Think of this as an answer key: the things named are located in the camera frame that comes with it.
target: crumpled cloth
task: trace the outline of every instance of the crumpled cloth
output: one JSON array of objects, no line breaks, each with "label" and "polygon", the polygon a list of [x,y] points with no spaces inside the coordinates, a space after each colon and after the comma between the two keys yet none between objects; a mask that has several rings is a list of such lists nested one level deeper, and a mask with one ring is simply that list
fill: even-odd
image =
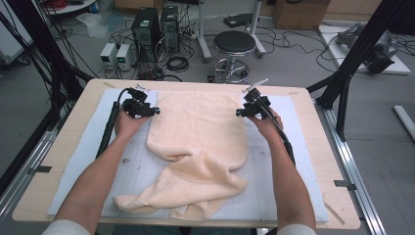
[{"label": "crumpled cloth", "polygon": [[117,196],[123,212],[149,213],[171,209],[187,220],[210,218],[227,198],[248,182],[232,172],[247,160],[239,94],[159,92],[161,113],[152,119],[147,147],[172,163],[140,195]]}]

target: white mat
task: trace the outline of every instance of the white mat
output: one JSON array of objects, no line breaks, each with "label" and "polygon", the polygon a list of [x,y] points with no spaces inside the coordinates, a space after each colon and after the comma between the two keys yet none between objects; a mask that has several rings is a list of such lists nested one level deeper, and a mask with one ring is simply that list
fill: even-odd
[{"label": "white mat", "polygon": [[[324,41],[326,42],[326,44],[328,44],[334,37],[336,37],[338,32],[345,31],[347,29],[348,27],[336,27],[336,26],[326,26],[326,25],[320,25],[319,27],[320,33]],[[345,57],[349,49],[345,45],[338,45],[335,42],[335,40],[336,39],[334,39],[330,43],[329,51],[333,59],[335,59],[336,65],[339,67],[342,64],[342,62],[345,60]],[[411,70],[409,70],[409,68],[397,56],[392,56],[391,60],[394,61],[394,64],[391,64],[381,73],[387,73],[387,74],[409,74],[411,73]],[[360,65],[357,71],[369,72],[369,70],[366,69],[364,65]]]},{"label": "white mat", "polygon": [[[48,214],[56,214],[77,176],[95,160],[112,104],[120,91],[120,89],[108,89],[104,93],[97,110],[82,134],[73,156],[69,160]],[[151,103],[153,107],[156,103],[157,92],[152,91],[148,95],[146,102]],[[130,98],[129,95],[124,94],[121,101],[127,98]],[[282,96],[268,96],[268,99],[272,104],[271,107],[283,118],[286,134],[293,145],[297,169],[310,193],[316,220],[318,222],[326,222],[328,221],[328,214],[312,169],[293,102],[290,97]],[[236,173],[246,178],[249,181],[249,186],[242,194],[230,198],[211,219],[277,220],[269,149],[266,141],[259,134],[254,124],[246,118],[245,122],[250,152],[247,163],[236,170]],[[121,212],[113,204],[115,195],[132,195],[141,192],[169,164],[169,162],[162,160],[147,150],[145,143],[149,127],[150,122],[148,121],[141,127],[140,131],[132,138],[125,149],[118,166],[113,188],[104,204],[102,216],[168,218],[169,210],[158,210],[151,214],[128,214]]]}]

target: stool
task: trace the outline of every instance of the stool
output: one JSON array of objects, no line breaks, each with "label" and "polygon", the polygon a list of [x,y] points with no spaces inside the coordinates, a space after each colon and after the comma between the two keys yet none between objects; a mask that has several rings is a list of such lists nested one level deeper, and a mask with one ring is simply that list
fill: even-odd
[{"label": "stool", "polygon": [[224,82],[245,81],[248,83],[250,68],[237,58],[252,53],[255,49],[255,40],[249,34],[241,31],[224,31],[214,37],[213,46],[216,51],[229,56],[229,58],[218,61],[210,70],[207,80],[214,82],[217,77]]}]

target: left arm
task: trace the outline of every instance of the left arm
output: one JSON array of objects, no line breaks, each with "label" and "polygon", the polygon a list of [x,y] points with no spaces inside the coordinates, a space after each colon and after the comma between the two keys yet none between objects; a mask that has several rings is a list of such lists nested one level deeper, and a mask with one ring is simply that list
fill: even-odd
[{"label": "left arm", "polygon": [[104,153],[79,175],[55,216],[82,225],[94,234],[98,219],[111,187],[122,153],[130,138],[148,118],[131,118],[120,111],[116,125],[116,138]]}]

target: towel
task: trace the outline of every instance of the towel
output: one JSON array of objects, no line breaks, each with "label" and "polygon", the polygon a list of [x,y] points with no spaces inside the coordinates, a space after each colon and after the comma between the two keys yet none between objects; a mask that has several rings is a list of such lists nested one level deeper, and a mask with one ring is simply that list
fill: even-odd
[{"label": "towel", "polygon": [[123,212],[171,209],[171,217],[208,219],[248,185],[233,173],[248,156],[244,121],[235,115],[240,95],[159,92],[158,107],[147,147],[172,163],[140,195],[116,196],[114,202]]}]

